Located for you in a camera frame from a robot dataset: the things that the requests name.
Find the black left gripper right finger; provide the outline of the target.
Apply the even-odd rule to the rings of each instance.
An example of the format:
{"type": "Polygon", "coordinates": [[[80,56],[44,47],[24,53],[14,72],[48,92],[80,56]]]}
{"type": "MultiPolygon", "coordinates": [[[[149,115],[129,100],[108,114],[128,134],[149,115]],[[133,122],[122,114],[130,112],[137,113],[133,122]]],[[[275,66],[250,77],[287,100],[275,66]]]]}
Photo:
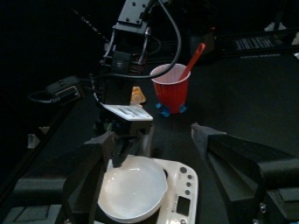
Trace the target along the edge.
{"type": "Polygon", "coordinates": [[[299,157],[194,123],[229,224],[299,224],[299,157]]]}

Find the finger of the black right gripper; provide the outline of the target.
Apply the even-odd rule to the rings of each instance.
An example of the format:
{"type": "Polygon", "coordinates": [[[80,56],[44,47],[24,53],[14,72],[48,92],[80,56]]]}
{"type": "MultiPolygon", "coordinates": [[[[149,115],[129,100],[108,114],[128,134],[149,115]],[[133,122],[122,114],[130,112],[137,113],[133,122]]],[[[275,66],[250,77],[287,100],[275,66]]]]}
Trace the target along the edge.
{"type": "Polygon", "coordinates": [[[126,159],[126,155],[133,149],[134,139],[132,137],[120,137],[114,140],[112,151],[112,165],[114,168],[120,167],[126,159]]]}
{"type": "Polygon", "coordinates": [[[138,148],[137,156],[144,156],[149,158],[152,156],[152,140],[154,134],[154,126],[149,127],[149,130],[145,133],[138,133],[138,148]]]}

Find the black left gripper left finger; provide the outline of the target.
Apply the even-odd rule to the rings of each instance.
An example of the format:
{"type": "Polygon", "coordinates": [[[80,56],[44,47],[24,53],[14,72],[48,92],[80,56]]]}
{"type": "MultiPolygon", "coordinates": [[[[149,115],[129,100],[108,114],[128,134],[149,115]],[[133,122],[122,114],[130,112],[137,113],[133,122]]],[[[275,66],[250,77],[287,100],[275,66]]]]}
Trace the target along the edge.
{"type": "Polygon", "coordinates": [[[16,182],[0,224],[93,224],[114,139],[108,132],[28,171],[16,182]]]}

